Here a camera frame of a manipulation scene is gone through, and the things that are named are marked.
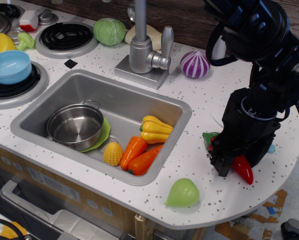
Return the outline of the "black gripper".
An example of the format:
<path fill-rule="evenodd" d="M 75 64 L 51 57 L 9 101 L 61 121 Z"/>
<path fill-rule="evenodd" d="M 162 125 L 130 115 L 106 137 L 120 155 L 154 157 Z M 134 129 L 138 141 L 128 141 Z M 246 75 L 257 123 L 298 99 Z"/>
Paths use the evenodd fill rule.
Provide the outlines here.
<path fill-rule="evenodd" d="M 255 167 L 281 127 L 275 117 L 263 120 L 248 114 L 245 104 L 248 92 L 247 88 L 241 88 L 231 93 L 222 117 L 223 130 L 212 144 L 210 164 L 220 177 L 228 175 L 237 156 L 244 155 L 250 166 Z"/>

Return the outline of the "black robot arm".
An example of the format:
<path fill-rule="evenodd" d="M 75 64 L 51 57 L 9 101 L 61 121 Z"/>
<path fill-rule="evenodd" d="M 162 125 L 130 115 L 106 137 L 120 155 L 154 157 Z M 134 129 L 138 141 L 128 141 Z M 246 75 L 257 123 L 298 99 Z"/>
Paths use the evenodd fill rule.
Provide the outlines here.
<path fill-rule="evenodd" d="M 252 63 L 249 86 L 230 95 L 211 144 L 210 163 L 226 177 L 236 157 L 260 162 L 281 126 L 278 113 L 288 117 L 299 102 L 299 39 L 272 0 L 207 0 L 204 8 L 218 22 L 207 43 L 210 64 Z"/>

